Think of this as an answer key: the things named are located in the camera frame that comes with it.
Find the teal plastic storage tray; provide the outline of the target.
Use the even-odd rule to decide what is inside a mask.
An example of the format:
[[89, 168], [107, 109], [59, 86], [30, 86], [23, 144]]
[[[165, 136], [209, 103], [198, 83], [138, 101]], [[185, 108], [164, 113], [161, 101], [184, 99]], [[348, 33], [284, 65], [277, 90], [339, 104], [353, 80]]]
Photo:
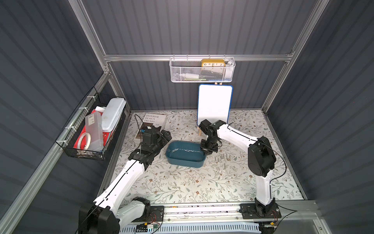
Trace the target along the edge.
[[200, 144], [188, 141], [173, 141], [168, 145], [165, 155], [170, 164], [193, 168], [202, 167], [206, 159]]

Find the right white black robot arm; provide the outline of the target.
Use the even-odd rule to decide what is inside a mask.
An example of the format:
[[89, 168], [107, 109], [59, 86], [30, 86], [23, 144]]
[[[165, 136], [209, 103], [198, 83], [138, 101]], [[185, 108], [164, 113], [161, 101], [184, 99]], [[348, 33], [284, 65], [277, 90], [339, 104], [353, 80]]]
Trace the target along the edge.
[[218, 152], [218, 142], [226, 140], [247, 152], [247, 164], [256, 176], [256, 197], [254, 213], [258, 217], [271, 215], [278, 207], [271, 193], [271, 180], [275, 168], [276, 157], [268, 138], [254, 138], [232, 128], [224, 121], [211, 123], [203, 120], [199, 128], [206, 139], [201, 140], [200, 149], [205, 155]]

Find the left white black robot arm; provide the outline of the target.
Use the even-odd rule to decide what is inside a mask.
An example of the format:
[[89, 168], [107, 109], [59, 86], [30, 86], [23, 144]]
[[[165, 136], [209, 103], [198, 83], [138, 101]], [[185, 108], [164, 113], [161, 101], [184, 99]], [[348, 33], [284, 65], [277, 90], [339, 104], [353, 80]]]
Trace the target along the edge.
[[136, 197], [128, 205], [120, 205], [133, 184], [171, 139], [169, 131], [159, 127], [146, 129], [141, 143], [131, 152], [126, 165], [115, 180], [91, 204], [81, 206], [76, 233], [118, 234], [121, 228], [134, 220], [147, 221], [151, 213], [148, 199]]

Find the interior design trends book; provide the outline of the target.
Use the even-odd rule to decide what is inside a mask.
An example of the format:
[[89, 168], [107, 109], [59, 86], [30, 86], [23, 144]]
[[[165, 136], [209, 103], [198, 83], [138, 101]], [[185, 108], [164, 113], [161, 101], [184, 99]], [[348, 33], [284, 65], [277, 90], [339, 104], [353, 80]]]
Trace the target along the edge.
[[166, 124], [166, 119], [166, 115], [146, 113], [146, 115], [140, 123], [140, 128], [138, 129], [138, 132], [134, 139], [140, 141], [141, 133], [143, 133], [146, 129], [150, 129], [152, 126], [156, 128], [161, 127], [161, 130], [163, 130]]

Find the floral patterned table mat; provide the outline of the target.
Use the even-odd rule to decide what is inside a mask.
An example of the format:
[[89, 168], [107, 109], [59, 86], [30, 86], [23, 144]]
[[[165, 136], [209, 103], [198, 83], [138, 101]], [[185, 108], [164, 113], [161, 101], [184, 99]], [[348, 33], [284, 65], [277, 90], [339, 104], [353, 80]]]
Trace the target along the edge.
[[[232, 127], [253, 137], [267, 137], [275, 150], [276, 164], [272, 193], [277, 200], [302, 200], [303, 195], [289, 168], [281, 159], [274, 135], [260, 110], [232, 110]], [[207, 203], [252, 201], [256, 196], [256, 179], [248, 169], [247, 154], [228, 141], [222, 141], [219, 151], [208, 156], [202, 167], [172, 165], [165, 150], [134, 183], [122, 204], [135, 197], [153, 204]]]

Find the white plastic case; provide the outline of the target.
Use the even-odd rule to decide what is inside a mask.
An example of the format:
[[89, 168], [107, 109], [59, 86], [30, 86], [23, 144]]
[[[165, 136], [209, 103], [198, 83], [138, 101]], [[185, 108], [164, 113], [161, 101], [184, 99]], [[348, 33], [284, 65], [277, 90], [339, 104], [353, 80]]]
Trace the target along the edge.
[[122, 112], [125, 108], [126, 101], [122, 97], [112, 98], [102, 114], [102, 131], [111, 132], [116, 127]]

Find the white marker pen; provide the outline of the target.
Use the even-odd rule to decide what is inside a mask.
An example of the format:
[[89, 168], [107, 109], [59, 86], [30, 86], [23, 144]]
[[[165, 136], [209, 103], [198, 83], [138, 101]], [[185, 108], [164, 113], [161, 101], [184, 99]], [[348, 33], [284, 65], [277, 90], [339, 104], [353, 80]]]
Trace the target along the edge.
[[206, 77], [198, 74], [183, 73], [180, 74], [180, 79], [184, 81], [206, 81]]

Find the translucent plastic container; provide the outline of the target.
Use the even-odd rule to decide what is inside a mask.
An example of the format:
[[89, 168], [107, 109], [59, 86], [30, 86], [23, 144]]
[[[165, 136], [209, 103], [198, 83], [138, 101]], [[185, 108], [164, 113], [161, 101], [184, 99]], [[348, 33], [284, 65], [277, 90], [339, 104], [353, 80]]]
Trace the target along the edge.
[[85, 117], [85, 132], [91, 135], [89, 151], [101, 151], [104, 148], [102, 118], [100, 112], [93, 112]]

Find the white tape roll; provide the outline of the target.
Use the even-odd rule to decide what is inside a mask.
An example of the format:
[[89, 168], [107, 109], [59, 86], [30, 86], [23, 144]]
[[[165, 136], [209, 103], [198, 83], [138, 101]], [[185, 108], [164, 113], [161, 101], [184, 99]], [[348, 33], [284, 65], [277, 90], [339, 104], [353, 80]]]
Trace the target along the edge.
[[91, 135], [87, 132], [84, 132], [80, 135], [78, 142], [77, 142], [77, 148], [80, 150], [88, 150], [91, 143]]

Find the yellow clock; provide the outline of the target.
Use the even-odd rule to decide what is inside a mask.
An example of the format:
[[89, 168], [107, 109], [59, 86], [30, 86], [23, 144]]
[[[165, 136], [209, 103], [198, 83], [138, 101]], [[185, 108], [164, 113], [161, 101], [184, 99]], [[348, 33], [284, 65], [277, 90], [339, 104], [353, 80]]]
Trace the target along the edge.
[[226, 63], [224, 59], [218, 58], [205, 58], [201, 60], [201, 67], [225, 67]]

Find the small green circuit board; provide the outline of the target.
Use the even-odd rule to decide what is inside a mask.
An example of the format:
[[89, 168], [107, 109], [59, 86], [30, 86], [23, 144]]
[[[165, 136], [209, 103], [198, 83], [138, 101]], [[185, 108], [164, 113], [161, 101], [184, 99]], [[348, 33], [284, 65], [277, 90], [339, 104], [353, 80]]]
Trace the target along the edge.
[[135, 233], [153, 233], [156, 232], [161, 226], [161, 223], [143, 223], [135, 227]]

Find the white board with blue frame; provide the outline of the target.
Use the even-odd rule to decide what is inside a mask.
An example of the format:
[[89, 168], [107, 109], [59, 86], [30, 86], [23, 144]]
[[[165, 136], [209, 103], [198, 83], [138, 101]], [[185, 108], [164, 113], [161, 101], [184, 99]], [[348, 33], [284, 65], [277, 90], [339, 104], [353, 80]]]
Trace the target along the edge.
[[231, 108], [231, 85], [201, 84], [198, 89], [197, 125], [204, 120], [227, 122]]

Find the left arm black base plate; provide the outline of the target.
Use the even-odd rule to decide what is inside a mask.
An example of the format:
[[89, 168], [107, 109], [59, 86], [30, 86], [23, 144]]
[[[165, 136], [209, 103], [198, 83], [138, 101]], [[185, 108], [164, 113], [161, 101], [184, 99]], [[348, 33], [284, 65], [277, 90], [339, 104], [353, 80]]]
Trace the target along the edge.
[[145, 209], [143, 215], [131, 222], [161, 222], [164, 219], [165, 207], [164, 206], [150, 206]]

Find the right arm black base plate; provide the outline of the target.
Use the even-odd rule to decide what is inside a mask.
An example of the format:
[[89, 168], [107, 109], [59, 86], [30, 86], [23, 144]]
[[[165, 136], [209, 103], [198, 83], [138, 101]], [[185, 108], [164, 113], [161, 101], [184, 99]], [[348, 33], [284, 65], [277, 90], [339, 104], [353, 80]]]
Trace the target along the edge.
[[279, 219], [282, 217], [279, 206], [275, 202], [268, 205], [261, 203], [242, 203], [240, 204], [239, 213], [243, 219], [268, 218]]

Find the aluminium front rail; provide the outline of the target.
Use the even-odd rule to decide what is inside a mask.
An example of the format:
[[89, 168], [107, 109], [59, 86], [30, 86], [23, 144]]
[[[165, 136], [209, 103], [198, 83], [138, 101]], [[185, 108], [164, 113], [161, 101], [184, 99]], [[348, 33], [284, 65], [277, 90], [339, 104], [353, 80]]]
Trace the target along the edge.
[[281, 221], [290, 217], [295, 219], [316, 219], [320, 212], [318, 206], [311, 200], [277, 201], [282, 217], [243, 219], [239, 213], [240, 204], [251, 202], [223, 202], [223, 203], [189, 203], [189, 204], [164, 204], [164, 219], [162, 222], [198, 222], [212, 221], [224, 222], [238, 220], [251, 220], [255, 222]]

